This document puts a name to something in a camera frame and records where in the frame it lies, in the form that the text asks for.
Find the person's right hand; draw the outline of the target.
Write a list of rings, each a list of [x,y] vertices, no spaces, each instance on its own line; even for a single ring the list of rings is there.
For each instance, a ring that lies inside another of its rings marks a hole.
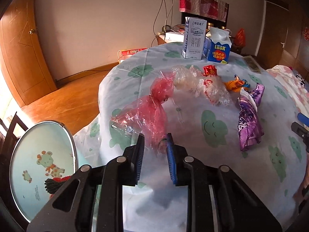
[[[306,187],[308,187],[308,161],[307,161],[307,165],[306,165],[306,172],[305,172],[304,179],[303,179],[301,185],[299,186],[297,192],[294,194],[294,197],[293,197],[296,202],[302,201],[302,199],[303,199],[302,190]]]

